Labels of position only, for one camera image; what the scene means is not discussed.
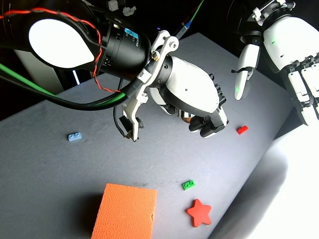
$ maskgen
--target orange block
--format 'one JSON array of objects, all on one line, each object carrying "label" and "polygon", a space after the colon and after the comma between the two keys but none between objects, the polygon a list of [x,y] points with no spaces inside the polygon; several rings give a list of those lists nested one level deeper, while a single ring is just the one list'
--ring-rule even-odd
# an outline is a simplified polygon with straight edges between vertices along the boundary
[{"label": "orange block", "polygon": [[156,190],[108,183],[91,239],[151,239]]}]

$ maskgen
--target robotic arm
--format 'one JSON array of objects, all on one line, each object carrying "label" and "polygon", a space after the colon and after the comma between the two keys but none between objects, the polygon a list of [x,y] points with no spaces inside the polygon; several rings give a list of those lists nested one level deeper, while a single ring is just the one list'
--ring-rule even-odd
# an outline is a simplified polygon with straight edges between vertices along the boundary
[{"label": "robotic arm", "polygon": [[280,72],[302,122],[319,119],[319,32],[302,19],[292,17],[294,2],[271,0],[254,9],[248,21],[262,27],[263,34],[245,46],[238,64],[235,98],[240,100],[258,63],[259,46]]},{"label": "robotic arm", "polygon": [[136,114],[148,101],[147,87],[165,112],[192,115],[189,129],[200,130],[202,137],[212,136],[227,125],[222,108],[226,99],[220,86],[199,67],[169,56],[178,49],[179,42],[167,31],[161,31],[151,46],[146,36],[126,27],[121,19],[79,0],[54,4],[47,0],[34,8],[10,10],[16,4],[5,5],[3,9],[7,10],[0,14],[4,20],[2,31],[7,33],[2,46],[30,51],[53,68],[90,70],[98,86],[110,92],[117,91],[102,87],[97,72],[130,81],[120,90],[130,98],[123,104],[124,116],[120,118],[127,138],[138,139],[142,122]]}]

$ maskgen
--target green cable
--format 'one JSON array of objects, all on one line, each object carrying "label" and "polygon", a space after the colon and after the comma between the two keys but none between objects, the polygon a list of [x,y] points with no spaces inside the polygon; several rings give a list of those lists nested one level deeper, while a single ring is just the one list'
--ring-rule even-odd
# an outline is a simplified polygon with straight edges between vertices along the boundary
[{"label": "green cable", "polygon": [[[10,75],[10,76],[16,78],[17,80],[19,80],[19,81],[25,83],[26,85],[28,85],[28,86],[34,88],[35,90],[38,90],[38,91],[43,92],[43,93],[45,93],[45,94],[47,94],[47,95],[50,95],[50,96],[59,98],[59,97],[56,96],[55,94],[53,94],[53,93],[51,93],[51,92],[45,90],[44,88],[42,88],[42,87],[36,85],[36,84],[33,83],[33,82],[29,81],[29,80],[26,79],[25,77],[19,75],[18,73],[14,72],[13,70],[9,69],[8,67],[4,66],[3,64],[0,64],[0,70],[4,71],[4,72],[7,73],[8,75]],[[107,106],[107,105],[109,105],[109,104],[111,104],[111,103],[114,103],[114,102],[116,102],[116,101],[122,99],[122,98],[125,97],[125,96],[126,96],[125,93],[119,93],[119,94],[118,94],[117,96],[115,96],[114,98],[112,98],[112,99],[110,99],[110,100],[108,100],[108,101],[106,101],[106,102],[102,102],[102,103],[96,104],[96,105],[94,105],[94,106],[92,106],[92,107],[95,107],[95,106]]]},{"label": "green cable", "polygon": [[51,92],[45,90],[44,88],[42,88],[42,87],[40,87],[38,85],[36,85],[35,83],[27,80],[25,77],[19,75],[18,73],[14,72],[13,70],[9,69],[8,67],[4,66],[3,64],[0,64],[0,70],[6,72],[8,75],[11,75],[12,77],[14,77],[17,80],[25,83],[28,86],[34,88],[35,90],[38,90],[38,91],[41,91],[41,92],[46,93],[48,95],[57,97],[56,95],[52,94]]},{"label": "green cable", "polygon": [[202,0],[201,3],[198,5],[198,8],[197,8],[196,12],[194,13],[193,17],[190,19],[190,21],[194,20],[194,18],[196,17],[196,15],[197,15],[201,5],[203,4],[203,2],[204,2],[204,0]]}]

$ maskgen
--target red star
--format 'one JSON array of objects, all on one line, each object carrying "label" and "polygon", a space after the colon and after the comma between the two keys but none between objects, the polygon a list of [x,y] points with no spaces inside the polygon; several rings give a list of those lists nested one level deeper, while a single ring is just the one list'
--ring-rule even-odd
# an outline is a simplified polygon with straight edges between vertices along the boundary
[{"label": "red star", "polygon": [[193,217],[193,226],[198,227],[200,224],[205,223],[207,225],[211,224],[209,218],[209,212],[211,206],[202,205],[202,203],[196,199],[194,201],[194,206],[186,210],[186,212]]}]

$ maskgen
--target gray table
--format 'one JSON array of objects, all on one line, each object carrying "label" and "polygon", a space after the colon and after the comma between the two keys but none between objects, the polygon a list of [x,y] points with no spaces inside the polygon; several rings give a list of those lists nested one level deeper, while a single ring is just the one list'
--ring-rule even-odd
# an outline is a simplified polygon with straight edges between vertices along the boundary
[{"label": "gray table", "polygon": [[[249,96],[233,97],[237,58],[201,34],[181,41],[174,55],[215,75],[228,97],[230,120],[202,139],[152,100],[138,116],[140,140],[123,139],[111,110],[81,112],[41,102],[0,122],[0,233],[2,239],[89,238],[106,183],[157,189],[153,239],[206,239],[270,145],[292,109],[286,92],[262,74]],[[118,79],[100,77],[115,88]],[[105,95],[93,81],[61,94],[88,102]],[[236,128],[250,129],[238,135]],[[83,139],[69,143],[68,133]],[[181,184],[196,187],[183,191]],[[191,226],[194,199],[212,206],[212,224]]]}]

